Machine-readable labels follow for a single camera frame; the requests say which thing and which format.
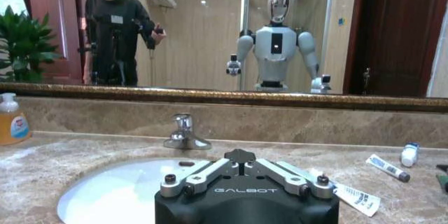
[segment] man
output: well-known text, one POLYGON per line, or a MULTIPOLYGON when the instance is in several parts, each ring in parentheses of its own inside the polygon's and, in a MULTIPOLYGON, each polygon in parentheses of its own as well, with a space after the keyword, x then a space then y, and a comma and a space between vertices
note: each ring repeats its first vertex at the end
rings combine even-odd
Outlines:
POLYGON ((138 26, 147 36, 147 46, 154 47, 165 38, 159 24, 154 26, 138 0, 85 1, 87 48, 95 44, 95 56, 86 52, 83 83, 135 86, 135 44, 138 26))

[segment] hand soap bottle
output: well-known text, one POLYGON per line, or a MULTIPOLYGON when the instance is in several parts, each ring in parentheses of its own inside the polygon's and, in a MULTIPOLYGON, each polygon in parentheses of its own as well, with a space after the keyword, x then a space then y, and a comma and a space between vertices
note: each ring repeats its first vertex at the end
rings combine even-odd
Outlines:
POLYGON ((0 103, 0 145, 14 144, 30 137, 26 118, 14 101, 15 94, 1 94, 0 103))

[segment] chrome faucet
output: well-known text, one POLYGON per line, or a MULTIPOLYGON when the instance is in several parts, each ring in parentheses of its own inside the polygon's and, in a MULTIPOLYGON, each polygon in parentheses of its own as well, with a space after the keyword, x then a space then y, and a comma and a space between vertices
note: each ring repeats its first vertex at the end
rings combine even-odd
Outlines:
POLYGON ((207 150, 211 144, 205 139, 197 137, 193 132, 193 120, 190 114, 174 114, 173 120, 178 129, 170 134, 170 137, 162 143, 162 146, 183 150, 207 150))

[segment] tube cap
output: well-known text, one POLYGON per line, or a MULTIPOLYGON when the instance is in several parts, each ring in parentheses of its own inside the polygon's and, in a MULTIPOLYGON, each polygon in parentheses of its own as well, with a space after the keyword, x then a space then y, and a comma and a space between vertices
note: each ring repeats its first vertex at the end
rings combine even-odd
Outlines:
POLYGON ((405 173, 405 172, 402 172, 402 173, 399 173, 399 175, 398 175, 398 180, 401 181, 401 182, 409 182, 409 180, 410 180, 410 175, 407 174, 407 173, 405 173))

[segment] marble countertop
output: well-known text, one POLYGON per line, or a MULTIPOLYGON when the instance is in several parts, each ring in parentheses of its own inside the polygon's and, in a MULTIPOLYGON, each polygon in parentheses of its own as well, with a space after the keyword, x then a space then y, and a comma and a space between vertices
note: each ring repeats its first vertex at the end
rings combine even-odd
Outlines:
POLYGON ((19 144, 0 146, 0 223, 61 223, 55 207, 63 191, 83 174, 113 162, 147 157, 218 159, 234 148, 322 170, 337 182, 381 198, 371 218, 341 202, 339 223, 448 223, 448 195, 435 180, 435 165, 448 163, 448 150, 421 149, 417 165, 403 168, 410 181, 402 183, 365 164, 375 153, 398 165, 401 148, 211 141, 207 151, 181 151, 163 148, 162 140, 35 132, 19 144))

